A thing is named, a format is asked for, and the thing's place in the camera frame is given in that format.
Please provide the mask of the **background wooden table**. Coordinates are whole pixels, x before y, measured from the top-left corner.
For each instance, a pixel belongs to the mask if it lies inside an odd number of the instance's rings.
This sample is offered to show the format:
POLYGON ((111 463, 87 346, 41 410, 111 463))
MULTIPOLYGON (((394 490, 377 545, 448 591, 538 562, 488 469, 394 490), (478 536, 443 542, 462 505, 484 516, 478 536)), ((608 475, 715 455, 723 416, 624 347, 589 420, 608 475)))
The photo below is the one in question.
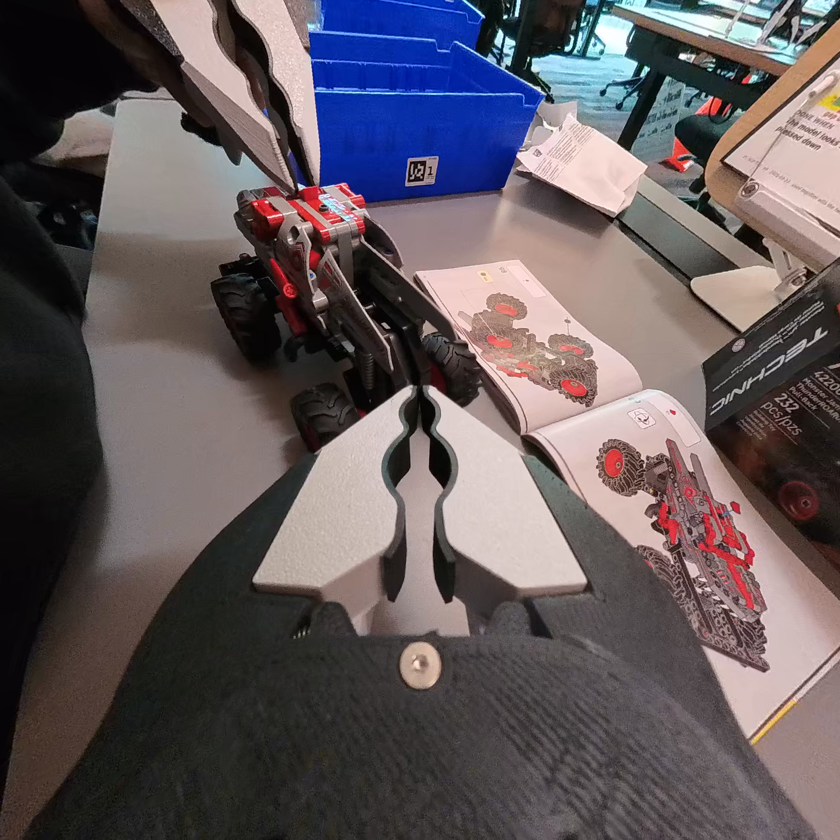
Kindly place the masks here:
POLYGON ((647 69, 617 141, 627 151, 667 79, 746 111, 806 52, 778 38, 765 49, 757 25, 708 14, 618 6, 614 15, 633 26, 626 57, 647 69))

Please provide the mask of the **person's black clothing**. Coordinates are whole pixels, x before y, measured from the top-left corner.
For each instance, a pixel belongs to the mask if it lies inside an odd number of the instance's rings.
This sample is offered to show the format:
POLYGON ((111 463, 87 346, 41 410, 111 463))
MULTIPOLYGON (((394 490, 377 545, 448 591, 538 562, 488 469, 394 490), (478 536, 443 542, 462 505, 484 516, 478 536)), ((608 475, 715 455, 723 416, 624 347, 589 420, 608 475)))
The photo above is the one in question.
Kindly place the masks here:
MULTIPOLYGON (((64 121, 152 91, 79 2, 2 2, 2 166, 64 121)), ((1 785, 31 648, 102 462, 85 294, 26 201, 1 183, 1 785)))

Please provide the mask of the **black toy set box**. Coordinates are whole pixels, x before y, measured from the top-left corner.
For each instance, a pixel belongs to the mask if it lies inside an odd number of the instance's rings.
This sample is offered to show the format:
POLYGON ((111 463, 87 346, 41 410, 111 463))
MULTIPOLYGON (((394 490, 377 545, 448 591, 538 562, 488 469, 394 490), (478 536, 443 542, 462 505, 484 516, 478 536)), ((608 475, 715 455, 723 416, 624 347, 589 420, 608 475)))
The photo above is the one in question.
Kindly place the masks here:
POLYGON ((702 365, 710 441, 839 565, 839 261, 702 365))

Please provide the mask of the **crumpled white paper sheet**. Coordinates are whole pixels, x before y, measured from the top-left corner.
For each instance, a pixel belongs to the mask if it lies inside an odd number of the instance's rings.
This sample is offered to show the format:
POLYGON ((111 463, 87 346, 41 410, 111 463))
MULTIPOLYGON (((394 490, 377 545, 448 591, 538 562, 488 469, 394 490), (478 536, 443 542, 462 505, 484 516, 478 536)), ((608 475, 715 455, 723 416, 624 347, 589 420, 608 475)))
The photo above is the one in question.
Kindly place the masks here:
POLYGON ((517 155, 518 172, 553 186, 604 215, 615 218, 632 203, 648 168, 631 152, 575 112, 557 126, 535 128, 517 155))

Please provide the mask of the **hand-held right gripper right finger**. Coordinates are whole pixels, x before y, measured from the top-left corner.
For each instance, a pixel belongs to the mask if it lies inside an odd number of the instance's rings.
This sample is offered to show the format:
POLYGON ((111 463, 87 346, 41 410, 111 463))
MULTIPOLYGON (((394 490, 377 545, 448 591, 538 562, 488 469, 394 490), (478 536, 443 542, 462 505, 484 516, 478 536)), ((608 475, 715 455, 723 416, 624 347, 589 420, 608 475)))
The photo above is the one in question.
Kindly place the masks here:
POLYGON ((578 595, 588 580, 527 457, 434 387, 422 389, 434 503, 434 579, 478 634, 505 603, 578 595))

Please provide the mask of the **person's left hand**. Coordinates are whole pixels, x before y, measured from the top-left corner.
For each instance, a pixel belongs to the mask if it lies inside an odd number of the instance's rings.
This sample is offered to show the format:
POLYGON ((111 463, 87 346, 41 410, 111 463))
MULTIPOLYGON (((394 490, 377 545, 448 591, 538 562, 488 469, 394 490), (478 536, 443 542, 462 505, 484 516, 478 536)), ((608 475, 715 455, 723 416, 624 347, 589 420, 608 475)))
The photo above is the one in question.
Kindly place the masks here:
POLYGON ((182 127, 207 143, 222 146, 212 120, 186 90, 173 56, 143 28, 122 2, 79 2, 94 28, 113 46, 142 79, 165 89, 182 106, 182 127))

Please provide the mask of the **red grey toy monster truck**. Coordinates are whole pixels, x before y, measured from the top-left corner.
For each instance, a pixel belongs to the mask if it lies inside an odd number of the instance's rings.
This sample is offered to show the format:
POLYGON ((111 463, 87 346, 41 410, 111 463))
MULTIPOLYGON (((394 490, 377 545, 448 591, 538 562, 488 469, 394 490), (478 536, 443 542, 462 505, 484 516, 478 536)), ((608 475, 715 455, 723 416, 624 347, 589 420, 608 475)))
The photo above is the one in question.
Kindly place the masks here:
POLYGON ((432 385, 462 407, 477 398, 476 356, 403 274, 392 237, 346 183, 242 191, 234 221, 254 253, 221 264, 211 292, 239 352, 265 364, 279 351, 289 362, 324 351, 350 365, 345 386, 290 399, 309 451, 409 385, 432 385))

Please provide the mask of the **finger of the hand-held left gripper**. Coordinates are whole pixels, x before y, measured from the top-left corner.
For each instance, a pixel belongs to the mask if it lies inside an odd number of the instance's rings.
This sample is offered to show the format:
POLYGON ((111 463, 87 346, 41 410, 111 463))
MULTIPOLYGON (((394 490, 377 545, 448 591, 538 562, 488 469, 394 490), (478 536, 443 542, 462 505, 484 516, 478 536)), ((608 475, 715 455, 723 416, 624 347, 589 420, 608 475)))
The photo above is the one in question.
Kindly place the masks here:
POLYGON ((308 12, 304 1, 233 1, 228 21, 246 76, 274 131, 287 187, 321 182, 308 12))
POLYGON ((209 119, 230 160, 244 154, 272 181, 297 186, 277 131, 218 32, 214 2, 124 2, 123 9, 174 61, 186 94, 209 119))

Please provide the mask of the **open building instruction booklet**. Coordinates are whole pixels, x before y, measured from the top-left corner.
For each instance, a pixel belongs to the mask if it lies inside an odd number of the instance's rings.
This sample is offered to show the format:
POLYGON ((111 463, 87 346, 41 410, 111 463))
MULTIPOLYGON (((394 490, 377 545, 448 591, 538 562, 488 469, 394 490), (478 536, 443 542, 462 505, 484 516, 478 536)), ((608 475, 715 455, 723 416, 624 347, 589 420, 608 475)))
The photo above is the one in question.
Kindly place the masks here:
POLYGON ((751 743, 838 661, 839 604, 670 395, 519 260, 420 270, 521 436, 641 554, 751 743))

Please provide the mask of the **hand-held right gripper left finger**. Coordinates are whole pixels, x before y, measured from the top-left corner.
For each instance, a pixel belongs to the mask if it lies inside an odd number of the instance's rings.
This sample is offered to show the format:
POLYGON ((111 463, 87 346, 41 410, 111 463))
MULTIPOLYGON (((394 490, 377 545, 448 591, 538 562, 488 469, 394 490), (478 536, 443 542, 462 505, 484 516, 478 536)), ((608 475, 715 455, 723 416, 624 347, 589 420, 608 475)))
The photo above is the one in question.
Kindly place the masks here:
POLYGON ((260 592, 340 604, 371 630, 406 570, 398 485, 411 468, 417 389, 408 386, 322 447, 253 577, 260 592))

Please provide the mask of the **sign board on white stand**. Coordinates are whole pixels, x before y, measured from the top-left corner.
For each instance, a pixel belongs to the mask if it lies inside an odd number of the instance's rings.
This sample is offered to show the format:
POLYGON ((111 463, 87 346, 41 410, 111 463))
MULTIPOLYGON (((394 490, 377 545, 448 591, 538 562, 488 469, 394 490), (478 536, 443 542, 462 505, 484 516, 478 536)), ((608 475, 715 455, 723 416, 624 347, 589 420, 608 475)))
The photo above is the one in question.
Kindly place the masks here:
POLYGON ((700 276, 694 295, 743 331, 839 256, 839 23, 718 142, 711 197, 763 240, 772 268, 700 276))

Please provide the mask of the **blue plastic bin with tag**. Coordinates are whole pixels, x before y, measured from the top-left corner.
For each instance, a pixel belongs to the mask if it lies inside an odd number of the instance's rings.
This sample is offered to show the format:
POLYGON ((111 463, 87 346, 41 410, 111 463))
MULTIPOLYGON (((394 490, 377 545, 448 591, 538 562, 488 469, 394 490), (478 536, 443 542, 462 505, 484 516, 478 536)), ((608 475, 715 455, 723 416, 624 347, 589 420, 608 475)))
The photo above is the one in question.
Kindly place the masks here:
POLYGON ((458 42, 311 32, 322 186, 369 203, 504 187, 544 94, 458 42))

